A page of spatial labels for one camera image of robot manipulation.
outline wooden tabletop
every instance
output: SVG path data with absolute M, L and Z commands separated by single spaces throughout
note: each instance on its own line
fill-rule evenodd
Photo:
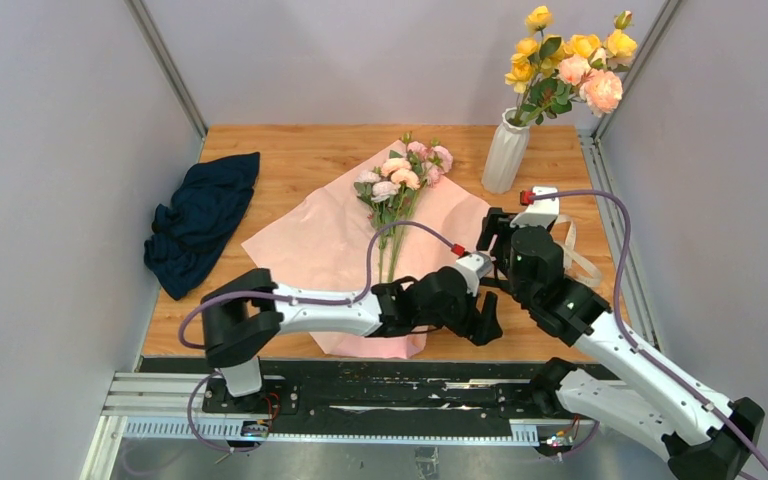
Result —
M 199 299 L 248 270 L 255 268 L 240 244 L 279 219 L 304 198 L 359 162 L 391 144 L 405 131 L 418 138 L 439 138 L 453 153 L 455 168 L 448 177 L 490 205 L 516 212 L 519 191 L 532 185 L 551 185 L 559 190 L 590 188 L 590 178 L 572 127 L 532 127 L 531 140 L 514 186 L 494 195 L 481 186 L 481 175 L 495 126 L 340 125 L 340 126 L 213 126 L 200 161 L 228 155 L 261 152 L 260 176 L 246 216 L 228 242 L 219 262 L 201 286 L 180 301 L 161 291 L 143 347 L 144 355 L 199 355 L 178 343 L 177 330 Z M 578 228 L 576 250 L 599 267 L 605 281 L 597 288 L 611 298 L 614 264 L 602 221 L 593 198 L 565 198 L 561 213 L 570 215 Z M 553 232 L 563 238 L 566 226 Z M 429 334 L 425 350 L 416 359 L 459 361 L 545 361 L 559 356 L 587 360 L 577 350 L 540 331 L 519 305 L 500 295 L 499 323 L 504 336 L 484 347 L 475 347 L 448 330 Z M 187 337 L 201 342 L 201 323 L 196 319 Z M 264 357 L 326 357 L 308 334 L 282 335 L 261 351 Z

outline robotic arm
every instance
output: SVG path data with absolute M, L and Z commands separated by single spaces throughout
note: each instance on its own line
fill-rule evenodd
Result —
M 538 195 L 556 191 L 534 189 Z M 489 210 L 477 245 L 477 250 L 489 255 L 464 252 L 452 266 L 419 280 L 406 277 L 375 285 L 360 299 L 358 292 L 304 291 L 274 283 L 266 269 L 248 272 L 203 302 L 237 291 L 261 292 L 270 298 L 251 299 L 260 310 L 252 316 L 244 299 L 204 310 L 208 364 L 222 371 L 231 395 L 242 397 L 261 390 L 257 353 L 280 334 L 342 332 L 398 337 L 418 327 L 424 327 L 422 332 L 448 328 L 477 346 L 485 345 L 501 337 L 502 330 L 496 319 L 495 293 L 484 295 L 479 311 L 479 285 L 496 287 L 511 295 L 544 332 L 595 358 L 632 389 L 614 388 L 572 363 L 553 358 L 528 389 L 537 403 L 550 405 L 549 410 L 590 417 L 620 431 L 664 459 L 679 480 L 733 480 L 750 452 L 714 414 L 714 407 L 754 442 L 764 411 L 749 398 L 732 402 L 703 385 L 633 331 L 628 334 L 639 344 L 631 348 L 608 302 L 564 274 L 563 249 L 550 235 L 560 202 L 526 200 L 522 203 L 528 207 L 517 214 Z M 488 277 L 491 271 L 493 278 Z M 499 280 L 499 272 L 504 280 Z M 701 405 L 674 378 L 644 358 L 644 352 L 695 385 L 711 403 Z

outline white vase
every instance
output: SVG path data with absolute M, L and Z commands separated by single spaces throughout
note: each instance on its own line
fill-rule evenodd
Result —
M 530 127 L 515 127 L 508 123 L 516 110 L 516 108 L 505 110 L 502 123 L 493 135 L 493 144 L 490 145 L 490 152 L 487 154 L 481 184 L 490 193 L 505 193 L 511 189 L 519 165 L 522 163 L 522 157 L 525 155 L 525 149 L 528 147 Z

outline crumpled cloth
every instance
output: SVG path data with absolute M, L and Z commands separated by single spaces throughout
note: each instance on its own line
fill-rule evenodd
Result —
M 270 269 L 276 282 L 310 290 L 362 288 L 366 278 L 366 250 L 375 232 L 367 218 L 369 207 L 357 199 L 352 184 L 361 171 L 384 163 L 390 150 L 404 153 L 405 146 L 397 141 L 314 191 L 291 212 L 243 242 L 243 248 L 259 267 Z M 489 207 L 484 200 L 443 178 L 433 188 L 423 190 L 413 220 L 472 249 Z M 421 278 L 454 263 L 455 255 L 439 240 L 417 228 L 407 228 L 394 278 L 406 275 Z M 387 257 L 384 261 L 385 266 L 388 265 Z M 378 283 L 377 246 L 373 249 L 372 265 L 375 285 Z M 345 333 L 311 335 L 325 353 L 373 358 L 411 357 L 425 348 L 426 340 L 424 334 L 400 338 L 363 338 Z
M 199 286 L 216 265 L 254 195 L 260 153 L 190 167 L 169 206 L 158 205 L 143 261 L 175 300 Z

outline flower arrangement in vase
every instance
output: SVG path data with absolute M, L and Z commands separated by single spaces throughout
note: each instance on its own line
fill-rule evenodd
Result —
M 637 43 L 625 33 L 631 12 L 614 17 L 614 30 L 605 40 L 597 35 L 573 35 L 564 41 L 546 33 L 554 18 L 546 6 L 525 19 L 530 35 L 516 44 L 505 83 L 517 100 L 505 110 L 487 155 L 482 184 L 493 193 L 511 188 L 525 154 L 532 124 L 557 118 L 584 103 L 598 117 L 613 112 L 622 99 L 619 72 L 628 71 Z
M 454 159 L 436 139 L 430 146 L 413 140 L 410 133 L 400 139 L 405 153 L 390 150 L 381 166 L 358 175 L 354 187 L 358 199 L 371 210 L 369 221 L 376 231 L 383 226 L 410 220 L 416 211 L 422 191 L 434 187 L 452 169 Z M 378 281 L 383 281 L 384 257 L 390 248 L 386 279 L 393 281 L 399 252 L 405 237 L 405 227 L 397 226 L 384 232 L 378 241 Z

